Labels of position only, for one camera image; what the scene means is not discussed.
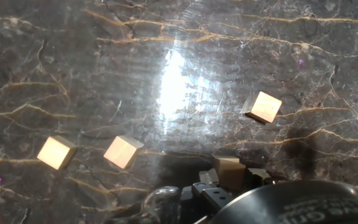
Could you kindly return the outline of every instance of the dark marble countertop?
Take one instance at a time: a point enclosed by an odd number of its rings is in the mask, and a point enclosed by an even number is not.
[[[253,91],[273,124],[239,114]],[[36,159],[56,134],[79,146],[59,171]],[[122,134],[127,170],[103,158]],[[358,186],[358,1],[0,0],[0,223],[102,223],[212,153]]]

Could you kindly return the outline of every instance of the wooden cube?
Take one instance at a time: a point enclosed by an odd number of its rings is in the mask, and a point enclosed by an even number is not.
[[[281,104],[281,100],[260,91],[258,95],[251,95],[247,98],[241,113],[265,123],[272,123]]]
[[[125,169],[143,144],[126,136],[117,136],[104,154],[104,158]]]
[[[243,186],[245,165],[234,156],[214,156],[213,167],[218,173],[219,186],[240,190]]]
[[[60,136],[53,136],[47,139],[37,159],[59,170],[68,164],[76,150],[77,147],[70,141]]]

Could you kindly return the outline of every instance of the marble surface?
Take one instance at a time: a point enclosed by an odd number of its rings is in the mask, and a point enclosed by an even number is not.
[[[273,124],[239,114],[255,91]],[[51,135],[66,169],[36,159]],[[358,0],[0,0],[0,223],[102,223],[212,153],[358,186]]]

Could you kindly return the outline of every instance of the black circular object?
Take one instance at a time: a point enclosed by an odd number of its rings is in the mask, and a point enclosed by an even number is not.
[[[358,224],[358,190],[351,185],[297,180],[247,192],[209,224]]]

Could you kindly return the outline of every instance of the black mechanical part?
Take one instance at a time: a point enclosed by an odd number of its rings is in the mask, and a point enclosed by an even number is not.
[[[193,195],[196,198],[200,198],[201,197],[201,193],[204,189],[210,189],[212,188],[212,186],[210,186],[209,184],[206,183],[195,183],[191,186],[191,192],[193,193]]]
[[[222,208],[209,224],[358,224],[358,189],[297,180],[251,190]]]
[[[216,214],[220,209],[233,200],[222,188],[204,189],[202,197],[208,201],[209,209],[212,214]]]

